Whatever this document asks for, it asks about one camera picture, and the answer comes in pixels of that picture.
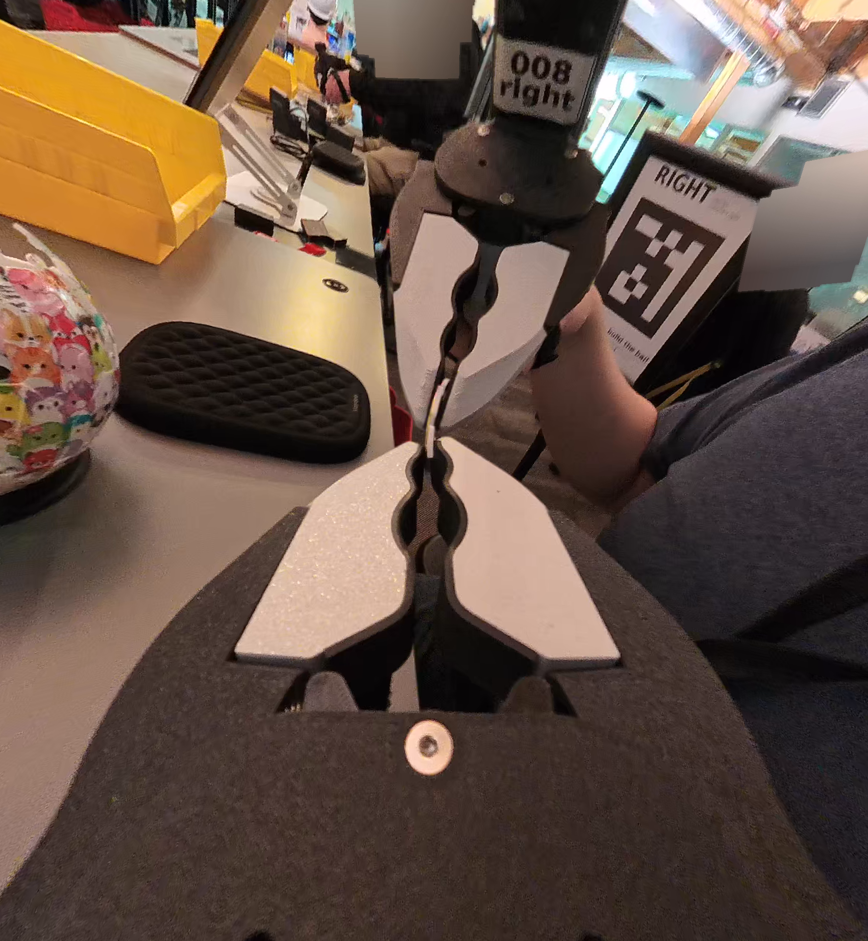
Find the yellow plastic bin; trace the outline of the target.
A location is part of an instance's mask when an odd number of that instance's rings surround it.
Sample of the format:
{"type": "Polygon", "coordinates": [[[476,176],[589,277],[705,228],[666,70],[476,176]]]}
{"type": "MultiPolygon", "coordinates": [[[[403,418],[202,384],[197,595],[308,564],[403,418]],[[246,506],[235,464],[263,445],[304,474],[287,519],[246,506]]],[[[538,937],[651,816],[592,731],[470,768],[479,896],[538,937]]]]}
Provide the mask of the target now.
{"type": "Polygon", "coordinates": [[[242,14],[225,26],[198,18],[195,21],[200,70],[190,89],[192,107],[210,103],[216,96],[236,95],[268,100],[272,89],[289,99],[299,92],[318,92],[314,56],[303,49],[293,63],[269,51],[265,23],[253,14],[242,14]]]}
{"type": "Polygon", "coordinates": [[[226,189],[213,118],[0,20],[0,216],[160,265],[226,189]]]}

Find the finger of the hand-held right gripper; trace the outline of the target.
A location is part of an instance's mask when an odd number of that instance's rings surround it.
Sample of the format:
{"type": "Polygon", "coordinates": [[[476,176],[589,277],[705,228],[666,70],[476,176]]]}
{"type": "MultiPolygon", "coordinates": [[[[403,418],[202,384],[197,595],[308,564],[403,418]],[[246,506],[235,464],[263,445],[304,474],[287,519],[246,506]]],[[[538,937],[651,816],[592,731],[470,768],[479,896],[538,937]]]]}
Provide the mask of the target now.
{"type": "Polygon", "coordinates": [[[424,214],[394,292],[396,357],[404,401],[423,424],[442,364],[441,341],[455,316],[453,291],[471,269],[476,239],[452,217],[424,214]]]}
{"type": "Polygon", "coordinates": [[[534,359],[569,255],[546,242],[510,246],[498,255],[497,297],[476,324],[472,349],[451,383],[442,430],[487,406],[534,359]]]}

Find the white puzzle piece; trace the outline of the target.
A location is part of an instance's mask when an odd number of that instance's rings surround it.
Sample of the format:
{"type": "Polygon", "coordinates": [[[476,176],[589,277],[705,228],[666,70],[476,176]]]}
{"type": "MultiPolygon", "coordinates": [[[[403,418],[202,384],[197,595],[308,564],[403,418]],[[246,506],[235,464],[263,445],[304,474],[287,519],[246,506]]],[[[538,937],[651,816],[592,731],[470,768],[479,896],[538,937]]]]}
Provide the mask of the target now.
{"type": "Polygon", "coordinates": [[[428,460],[435,455],[436,441],[440,434],[440,418],[445,408],[444,399],[450,392],[451,377],[444,377],[436,385],[428,408],[424,426],[424,454],[428,460]]]}

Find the colourful cartoon puzzle ball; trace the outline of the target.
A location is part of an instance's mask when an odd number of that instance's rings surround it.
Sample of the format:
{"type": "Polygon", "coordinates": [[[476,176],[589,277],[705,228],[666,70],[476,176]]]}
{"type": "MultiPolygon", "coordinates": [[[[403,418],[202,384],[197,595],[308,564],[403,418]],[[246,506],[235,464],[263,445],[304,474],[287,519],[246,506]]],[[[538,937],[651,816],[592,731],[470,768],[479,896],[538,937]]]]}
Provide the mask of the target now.
{"type": "Polygon", "coordinates": [[[120,350],[81,279],[25,224],[0,247],[0,495],[90,451],[117,405],[120,350]]]}

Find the black flat monitor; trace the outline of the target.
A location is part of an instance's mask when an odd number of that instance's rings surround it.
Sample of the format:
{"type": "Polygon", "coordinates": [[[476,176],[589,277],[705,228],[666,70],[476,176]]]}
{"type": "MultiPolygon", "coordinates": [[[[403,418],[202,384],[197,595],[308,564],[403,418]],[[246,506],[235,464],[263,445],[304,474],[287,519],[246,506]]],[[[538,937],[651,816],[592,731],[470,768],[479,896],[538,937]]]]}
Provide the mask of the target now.
{"type": "Polygon", "coordinates": [[[240,2],[223,27],[197,18],[200,69],[183,104],[215,117],[240,97],[268,106],[273,88],[292,98],[297,80],[291,67],[270,51],[291,5],[290,1],[240,2]]]}

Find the black oval pad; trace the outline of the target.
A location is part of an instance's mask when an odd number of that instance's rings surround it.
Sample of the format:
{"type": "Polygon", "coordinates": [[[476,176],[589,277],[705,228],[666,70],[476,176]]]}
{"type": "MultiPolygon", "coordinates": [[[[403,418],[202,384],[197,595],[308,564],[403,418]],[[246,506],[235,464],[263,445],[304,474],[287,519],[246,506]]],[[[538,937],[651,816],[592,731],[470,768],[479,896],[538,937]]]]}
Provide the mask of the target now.
{"type": "Polygon", "coordinates": [[[362,185],[366,182],[366,166],[362,157],[352,149],[322,140],[310,148],[312,165],[335,177],[362,185]]]}

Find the person's dark blue shirt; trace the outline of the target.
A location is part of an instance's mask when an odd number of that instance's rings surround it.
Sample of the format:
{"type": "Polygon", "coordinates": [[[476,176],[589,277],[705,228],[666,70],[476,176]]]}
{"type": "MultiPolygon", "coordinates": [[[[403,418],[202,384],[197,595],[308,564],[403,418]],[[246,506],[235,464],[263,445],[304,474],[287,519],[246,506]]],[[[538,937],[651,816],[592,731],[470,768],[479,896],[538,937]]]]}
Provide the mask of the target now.
{"type": "Polygon", "coordinates": [[[671,406],[600,545],[697,639],[868,664],[868,323],[671,406]]]}

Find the printed marker sign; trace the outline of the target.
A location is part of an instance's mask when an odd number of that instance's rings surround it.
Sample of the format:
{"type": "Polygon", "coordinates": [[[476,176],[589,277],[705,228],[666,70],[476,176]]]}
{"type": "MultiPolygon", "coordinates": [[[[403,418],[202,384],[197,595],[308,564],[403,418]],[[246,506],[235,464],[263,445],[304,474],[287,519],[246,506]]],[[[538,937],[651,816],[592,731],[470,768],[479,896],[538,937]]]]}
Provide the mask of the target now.
{"type": "Polygon", "coordinates": [[[768,176],[645,132],[608,202],[595,278],[610,346],[643,390],[737,284],[768,176]]]}

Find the white monitor stand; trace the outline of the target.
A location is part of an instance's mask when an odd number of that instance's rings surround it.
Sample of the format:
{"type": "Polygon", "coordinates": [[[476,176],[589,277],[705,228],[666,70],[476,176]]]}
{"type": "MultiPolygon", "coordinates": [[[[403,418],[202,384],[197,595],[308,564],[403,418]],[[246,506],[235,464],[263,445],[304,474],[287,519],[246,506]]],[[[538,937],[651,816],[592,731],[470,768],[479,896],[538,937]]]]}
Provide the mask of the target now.
{"type": "Polygon", "coordinates": [[[303,231],[305,221],[324,221],[327,207],[302,193],[309,172],[307,163],[296,173],[288,171],[276,158],[274,148],[264,143],[232,105],[222,109],[216,120],[223,149],[240,164],[238,172],[228,173],[228,205],[297,233],[303,231]]]}

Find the person's dark trousers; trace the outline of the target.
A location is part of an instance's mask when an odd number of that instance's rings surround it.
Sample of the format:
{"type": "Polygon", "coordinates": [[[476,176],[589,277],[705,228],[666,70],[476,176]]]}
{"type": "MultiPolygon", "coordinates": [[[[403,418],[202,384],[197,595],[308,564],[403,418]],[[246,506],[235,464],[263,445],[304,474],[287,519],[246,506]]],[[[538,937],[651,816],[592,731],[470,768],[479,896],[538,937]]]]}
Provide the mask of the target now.
{"type": "Polygon", "coordinates": [[[868,651],[702,640],[814,862],[868,931],[868,651]]]}

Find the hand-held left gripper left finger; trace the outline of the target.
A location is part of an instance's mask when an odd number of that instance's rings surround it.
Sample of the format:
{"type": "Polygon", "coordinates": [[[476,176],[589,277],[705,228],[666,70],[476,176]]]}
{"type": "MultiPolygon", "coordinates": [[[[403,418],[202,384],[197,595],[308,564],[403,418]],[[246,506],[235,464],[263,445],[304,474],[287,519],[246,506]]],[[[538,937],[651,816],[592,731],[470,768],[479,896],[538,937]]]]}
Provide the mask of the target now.
{"type": "Polygon", "coordinates": [[[234,648],[237,661],[320,668],[406,616],[424,470],[423,447],[407,442],[310,503],[234,648]]]}

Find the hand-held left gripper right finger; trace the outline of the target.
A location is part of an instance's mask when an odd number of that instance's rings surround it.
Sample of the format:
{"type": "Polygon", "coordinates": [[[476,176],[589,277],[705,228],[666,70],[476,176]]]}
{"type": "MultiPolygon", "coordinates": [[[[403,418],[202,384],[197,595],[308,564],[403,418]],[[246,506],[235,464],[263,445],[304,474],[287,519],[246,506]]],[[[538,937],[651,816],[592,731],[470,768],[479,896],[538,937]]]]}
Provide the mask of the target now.
{"type": "Polygon", "coordinates": [[[545,505],[453,438],[440,439],[436,455],[458,511],[457,534],[445,539],[453,609],[539,673],[616,666],[616,643],[545,505]]]}

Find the black quilted wrist rest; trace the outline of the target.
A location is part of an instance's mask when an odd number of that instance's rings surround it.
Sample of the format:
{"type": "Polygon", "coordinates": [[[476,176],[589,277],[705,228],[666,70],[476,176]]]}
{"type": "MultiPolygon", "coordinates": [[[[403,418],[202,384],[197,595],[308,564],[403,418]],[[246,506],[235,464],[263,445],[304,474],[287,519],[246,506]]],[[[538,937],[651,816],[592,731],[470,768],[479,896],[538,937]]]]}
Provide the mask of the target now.
{"type": "Polygon", "coordinates": [[[363,384],[308,353],[202,323],[158,323],[120,352],[116,412],[161,436],[318,465],[371,436],[363,384]]]}

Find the person's right forearm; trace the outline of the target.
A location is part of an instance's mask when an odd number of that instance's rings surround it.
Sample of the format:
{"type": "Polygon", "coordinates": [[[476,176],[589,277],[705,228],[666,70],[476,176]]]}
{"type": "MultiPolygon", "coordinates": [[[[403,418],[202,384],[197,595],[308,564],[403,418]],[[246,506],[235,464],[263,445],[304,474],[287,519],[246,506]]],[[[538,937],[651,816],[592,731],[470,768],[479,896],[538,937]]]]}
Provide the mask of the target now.
{"type": "Polygon", "coordinates": [[[530,382],[546,448],[572,488],[615,515],[653,485],[642,459],[658,413],[618,367],[595,286],[564,317],[555,358],[530,382]]]}

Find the black round ball stand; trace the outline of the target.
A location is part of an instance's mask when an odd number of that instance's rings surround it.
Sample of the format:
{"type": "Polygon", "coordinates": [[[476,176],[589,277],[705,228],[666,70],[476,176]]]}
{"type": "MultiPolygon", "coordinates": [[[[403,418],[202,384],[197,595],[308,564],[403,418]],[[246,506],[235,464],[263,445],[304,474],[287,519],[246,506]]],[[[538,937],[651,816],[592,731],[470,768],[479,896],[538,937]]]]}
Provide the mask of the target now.
{"type": "Polygon", "coordinates": [[[0,495],[0,526],[33,516],[72,494],[87,477],[91,452],[87,451],[39,481],[0,495]]]}

